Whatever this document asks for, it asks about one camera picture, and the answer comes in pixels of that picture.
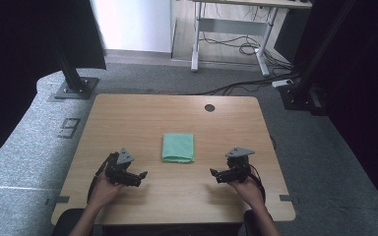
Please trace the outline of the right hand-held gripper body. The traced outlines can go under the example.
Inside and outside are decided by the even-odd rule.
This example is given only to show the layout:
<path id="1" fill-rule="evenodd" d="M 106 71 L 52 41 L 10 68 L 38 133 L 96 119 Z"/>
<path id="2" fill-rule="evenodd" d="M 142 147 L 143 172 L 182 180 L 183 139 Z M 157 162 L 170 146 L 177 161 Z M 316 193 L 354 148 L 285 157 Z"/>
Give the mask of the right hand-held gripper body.
<path id="1" fill-rule="evenodd" d="M 225 183 L 237 181 L 244 182 L 248 177 L 255 180 L 251 172 L 249 155 L 254 154 L 254 150 L 244 147 L 234 147 L 225 156 L 227 157 L 228 173 L 224 177 Z"/>

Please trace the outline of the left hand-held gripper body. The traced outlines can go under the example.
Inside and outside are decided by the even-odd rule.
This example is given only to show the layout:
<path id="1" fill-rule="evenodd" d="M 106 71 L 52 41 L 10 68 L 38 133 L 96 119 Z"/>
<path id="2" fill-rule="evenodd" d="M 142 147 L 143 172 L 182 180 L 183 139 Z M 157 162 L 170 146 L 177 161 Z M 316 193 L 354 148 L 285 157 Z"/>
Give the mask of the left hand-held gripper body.
<path id="1" fill-rule="evenodd" d="M 108 180 L 114 185 L 124 185 L 126 179 L 136 179 L 136 174 L 127 171 L 133 161 L 134 157 L 125 148 L 111 153 L 105 165 L 105 175 Z"/>

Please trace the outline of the green towel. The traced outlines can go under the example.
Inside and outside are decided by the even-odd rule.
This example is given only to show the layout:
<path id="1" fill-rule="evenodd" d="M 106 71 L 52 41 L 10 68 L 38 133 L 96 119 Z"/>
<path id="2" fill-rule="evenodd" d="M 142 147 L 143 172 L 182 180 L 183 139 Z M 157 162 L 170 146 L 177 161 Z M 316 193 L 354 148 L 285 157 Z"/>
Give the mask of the green towel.
<path id="1" fill-rule="evenodd" d="M 192 134 L 164 134 L 161 158 L 164 162 L 193 162 L 194 136 Z"/>

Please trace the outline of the person's left hand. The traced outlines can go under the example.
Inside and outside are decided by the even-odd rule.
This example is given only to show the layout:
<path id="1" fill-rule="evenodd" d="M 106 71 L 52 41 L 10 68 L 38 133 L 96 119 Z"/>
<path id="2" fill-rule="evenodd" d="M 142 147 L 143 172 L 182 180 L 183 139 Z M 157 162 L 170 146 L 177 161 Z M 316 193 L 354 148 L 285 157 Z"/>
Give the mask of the person's left hand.
<path id="1" fill-rule="evenodd" d="M 124 185 L 122 184 L 112 184 L 106 177 L 105 172 L 102 171 L 96 179 L 87 208 L 100 211 L 103 207 L 113 202 L 123 188 Z"/>

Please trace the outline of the person's right hand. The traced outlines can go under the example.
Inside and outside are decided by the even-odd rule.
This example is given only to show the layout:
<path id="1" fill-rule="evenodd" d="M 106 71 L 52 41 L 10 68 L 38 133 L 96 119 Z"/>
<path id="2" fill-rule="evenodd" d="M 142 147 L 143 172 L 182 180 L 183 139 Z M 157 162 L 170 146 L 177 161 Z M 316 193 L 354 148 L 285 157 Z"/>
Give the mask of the person's right hand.
<path id="1" fill-rule="evenodd" d="M 238 196 L 247 203 L 252 209 L 263 209 L 265 206 L 264 198 L 256 182 L 247 177 L 244 182 L 230 182 Z"/>

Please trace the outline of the white power strip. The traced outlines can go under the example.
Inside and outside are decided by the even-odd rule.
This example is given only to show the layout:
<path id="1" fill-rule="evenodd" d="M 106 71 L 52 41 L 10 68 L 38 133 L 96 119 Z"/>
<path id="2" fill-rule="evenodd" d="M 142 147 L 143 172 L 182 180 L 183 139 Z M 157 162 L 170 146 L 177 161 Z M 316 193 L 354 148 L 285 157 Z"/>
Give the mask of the white power strip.
<path id="1" fill-rule="evenodd" d="M 285 79 L 285 80 L 279 80 L 279 81 L 273 81 L 272 87 L 273 88 L 279 88 L 284 86 L 291 86 L 293 85 L 293 80 L 291 79 Z"/>

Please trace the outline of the black metal stand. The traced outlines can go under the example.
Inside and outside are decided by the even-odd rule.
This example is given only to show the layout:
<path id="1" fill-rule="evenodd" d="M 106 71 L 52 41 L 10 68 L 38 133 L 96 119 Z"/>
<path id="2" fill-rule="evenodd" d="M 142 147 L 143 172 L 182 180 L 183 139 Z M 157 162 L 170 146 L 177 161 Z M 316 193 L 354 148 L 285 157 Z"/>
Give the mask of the black metal stand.
<path id="1" fill-rule="evenodd" d="M 324 1 L 331 3 L 338 2 L 339 7 L 336 11 L 332 11 L 332 20 L 326 23 L 325 34 L 318 40 L 313 52 L 299 66 L 300 82 L 297 85 L 279 88 L 285 109 L 316 112 L 324 110 L 317 94 L 318 89 L 314 88 L 316 72 L 322 63 L 323 57 L 327 56 L 327 49 L 341 28 L 355 0 Z"/>
<path id="2" fill-rule="evenodd" d="M 98 83 L 98 78 L 81 77 L 62 48 L 55 48 L 55 56 L 65 81 L 54 94 L 56 99 L 89 99 Z"/>

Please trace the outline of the black box under desk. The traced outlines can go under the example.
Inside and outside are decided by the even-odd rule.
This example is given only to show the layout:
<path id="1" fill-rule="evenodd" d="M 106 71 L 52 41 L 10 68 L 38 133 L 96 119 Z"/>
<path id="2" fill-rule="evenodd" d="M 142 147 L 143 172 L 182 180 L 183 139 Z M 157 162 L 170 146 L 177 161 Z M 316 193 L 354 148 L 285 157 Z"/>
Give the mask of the black box under desk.
<path id="1" fill-rule="evenodd" d="M 275 49 L 291 64 L 294 63 L 308 16 L 308 10 L 288 9 L 283 20 Z"/>

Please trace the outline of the black curtain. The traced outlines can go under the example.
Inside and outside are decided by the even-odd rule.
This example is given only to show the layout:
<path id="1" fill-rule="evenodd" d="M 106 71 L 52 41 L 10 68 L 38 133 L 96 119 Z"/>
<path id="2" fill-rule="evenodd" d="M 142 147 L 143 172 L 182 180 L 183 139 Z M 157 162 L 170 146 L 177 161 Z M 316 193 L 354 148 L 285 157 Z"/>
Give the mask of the black curtain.
<path id="1" fill-rule="evenodd" d="M 378 190 L 378 0 L 310 0 L 305 77 Z"/>
<path id="2" fill-rule="evenodd" d="M 62 60 L 105 67 L 91 0 L 0 0 L 0 147 Z"/>

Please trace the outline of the white desk frame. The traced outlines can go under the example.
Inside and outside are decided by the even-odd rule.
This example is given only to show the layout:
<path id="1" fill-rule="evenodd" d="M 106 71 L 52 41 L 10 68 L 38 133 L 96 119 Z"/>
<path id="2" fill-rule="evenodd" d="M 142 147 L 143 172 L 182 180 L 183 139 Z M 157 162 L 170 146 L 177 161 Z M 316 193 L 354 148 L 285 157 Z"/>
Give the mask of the white desk frame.
<path id="1" fill-rule="evenodd" d="M 264 52 L 272 32 L 276 15 L 280 8 L 285 9 L 311 9 L 312 3 L 309 0 L 192 0 L 195 3 L 195 39 L 192 47 L 191 71 L 199 69 L 199 39 L 201 32 L 217 32 L 229 34 L 245 34 L 262 36 L 263 40 L 254 51 L 260 71 L 264 77 L 269 77 L 270 72 L 266 64 Z M 202 5 L 205 3 L 245 5 L 256 7 L 268 7 L 270 9 L 269 19 L 264 23 L 208 19 L 201 16 Z"/>

